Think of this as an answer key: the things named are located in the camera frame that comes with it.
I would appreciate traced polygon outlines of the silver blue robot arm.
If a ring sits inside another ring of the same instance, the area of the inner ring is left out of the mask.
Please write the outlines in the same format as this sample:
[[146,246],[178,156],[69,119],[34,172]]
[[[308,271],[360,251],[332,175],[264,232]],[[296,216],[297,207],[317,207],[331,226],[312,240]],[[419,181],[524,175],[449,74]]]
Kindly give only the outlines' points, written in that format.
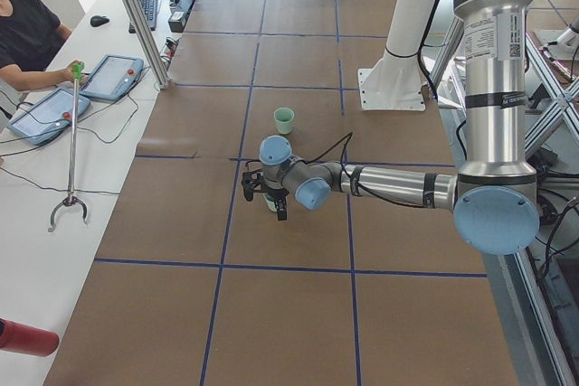
[[452,212],[460,236],[492,255],[527,247],[539,229],[536,172],[525,152],[525,23],[533,0],[453,0],[464,26],[467,157],[455,175],[328,162],[311,165],[280,136],[260,146],[262,189],[278,210],[310,210],[332,192]]

